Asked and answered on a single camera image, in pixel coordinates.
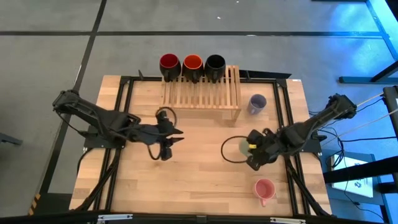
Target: wooden tabletop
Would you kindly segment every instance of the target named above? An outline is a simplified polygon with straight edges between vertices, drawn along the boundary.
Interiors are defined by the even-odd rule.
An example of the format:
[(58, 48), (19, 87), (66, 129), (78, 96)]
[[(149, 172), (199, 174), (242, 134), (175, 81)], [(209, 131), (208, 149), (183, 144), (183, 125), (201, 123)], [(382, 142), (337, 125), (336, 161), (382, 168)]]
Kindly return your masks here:
[[(113, 110), (120, 76), (104, 76), (96, 104)], [(294, 121), (308, 119), (307, 102), (300, 80), (287, 80)], [(141, 123), (155, 124), (159, 108), (161, 82), (134, 82), (129, 112), (141, 118)], [(243, 110), (235, 123), (229, 111), (178, 110), (177, 128), (185, 139), (172, 147), (168, 161), (153, 161), (143, 143), (128, 142), (122, 150), (114, 190), (112, 211), (139, 213), (189, 213), (207, 215), (279, 215), (291, 216), (287, 176), (283, 158), (253, 171), (247, 164), (231, 164), (220, 154), (221, 143), (235, 135), (247, 136), (252, 129), (262, 131), (278, 128), (275, 98), (271, 84), (242, 83)], [(251, 116), (246, 103), (253, 94), (267, 98), (267, 106), (260, 114)], [(284, 105), (282, 90), (279, 92)], [(287, 124), (285, 108), (284, 121)], [(243, 160), (239, 151), (241, 139), (234, 139), (224, 147), (225, 156)], [(153, 145), (156, 154), (158, 145)], [(94, 149), (82, 160), (76, 179), (70, 208), (76, 208), (98, 182), (104, 149)], [(318, 159), (311, 153), (301, 153), (305, 183), (318, 203), (327, 212), (330, 204)], [(271, 179), (276, 195), (261, 207), (252, 194), (257, 179)], [(104, 188), (100, 208), (104, 207), (108, 186)], [(298, 209), (303, 213), (300, 191), (295, 186)]]

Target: black mug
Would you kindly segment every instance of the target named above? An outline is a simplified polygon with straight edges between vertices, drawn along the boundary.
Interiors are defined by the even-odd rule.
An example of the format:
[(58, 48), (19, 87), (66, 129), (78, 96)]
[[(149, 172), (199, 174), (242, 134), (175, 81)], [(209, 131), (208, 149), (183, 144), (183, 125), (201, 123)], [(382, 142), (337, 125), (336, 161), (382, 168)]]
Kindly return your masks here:
[(174, 54), (163, 55), (160, 58), (159, 64), (160, 72), (162, 73), (165, 82), (170, 82), (176, 79), (181, 73), (180, 60)]
[(198, 83), (205, 73), (203, 61), (199, 55), (188, 55), (182, 65), (182, 75), (193, 83)]
[(220, 55), (210, 55), (206, 60), (205, 73), (211, 82), (216, 83), (225, 75), (225, 59)]

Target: gray floor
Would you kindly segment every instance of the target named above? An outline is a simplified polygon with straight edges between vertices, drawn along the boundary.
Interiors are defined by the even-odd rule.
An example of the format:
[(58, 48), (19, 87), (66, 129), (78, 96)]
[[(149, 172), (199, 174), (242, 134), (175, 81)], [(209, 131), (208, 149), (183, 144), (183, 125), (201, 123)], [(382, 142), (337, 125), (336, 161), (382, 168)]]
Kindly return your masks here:
[[(383, 0), (372, 0), (376, 12), (397, 43), (398, 24), (385, 13)], [(91, 30), (100, 0), (0, 1), (0, 30)], [(365, 3), (311, 2), (310, 0), (220, 1), (108, 1), (100, 30), (248, 30), (248, 31), (377, 31)], [(24, 140), (21, 147), (0, 145), (0, 216), (24, 215), (36, 193), (60, 121), (51, 102), (60, 90), (71, 88), (87, 44), (87, 37), (0, 37), (0, 132)], [(292, 73), (303, 81), (308, 107), (321, 110), (328, 96), (348, 95), (360, 103), (382, 91), (383, 85), (341, 85), (342, 75), (373, 76), (394, 59), (378, 37), (238, 37), (139, 36), (97, 37), (80, 94), (95, 101), (103, 75), (157, 76), (160, 55), (180, 58), (196, 53), (203, 58), (224, 55), (228, 64), (243, 69)], [(336, 123), (339, 133), (380, 117), (378, 103), (354, 119)], [(86, 124), (72, 118), (72, 125)], [(394, 132), (388, 118), (345, 136), (345, 139)], [(83, 139), (69, 129), (50, 192), (71, 193)], [(345, 144), (347, 151), (373, 153), (376, 159), (396, 156), (394, 139)], [(338, 149), (335, 142), (325, 149)], [(389, 195), (391, 211), (397, 210)], [(339, 217), (380, 221), (352, 203), (332, 200)], [(380, 212), (371, 205), (361, 207)]]

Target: red mug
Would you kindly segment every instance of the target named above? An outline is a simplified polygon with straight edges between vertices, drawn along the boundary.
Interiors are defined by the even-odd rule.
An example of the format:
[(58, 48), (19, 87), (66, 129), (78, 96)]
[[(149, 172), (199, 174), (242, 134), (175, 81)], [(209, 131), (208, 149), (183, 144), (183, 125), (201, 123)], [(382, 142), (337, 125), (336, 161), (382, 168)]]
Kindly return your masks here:
[(275, 185), (269, 179), (259, 179), (254, 184), (254, 195), (260, 199), (261, 206), (265, 207), (268, 199), (275, 195)]

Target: orange mug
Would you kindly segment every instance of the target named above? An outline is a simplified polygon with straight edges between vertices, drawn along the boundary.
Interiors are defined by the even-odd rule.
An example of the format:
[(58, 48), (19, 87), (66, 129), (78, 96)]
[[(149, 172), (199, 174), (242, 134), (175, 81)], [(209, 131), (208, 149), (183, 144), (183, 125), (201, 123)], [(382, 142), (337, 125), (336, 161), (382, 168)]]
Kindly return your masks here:
[(269, 179), (259, 179), (254, 184), (254, 195), (260, 199), (261, 206), (265, 207), (268, 199), (275, 195), (275, 185)]

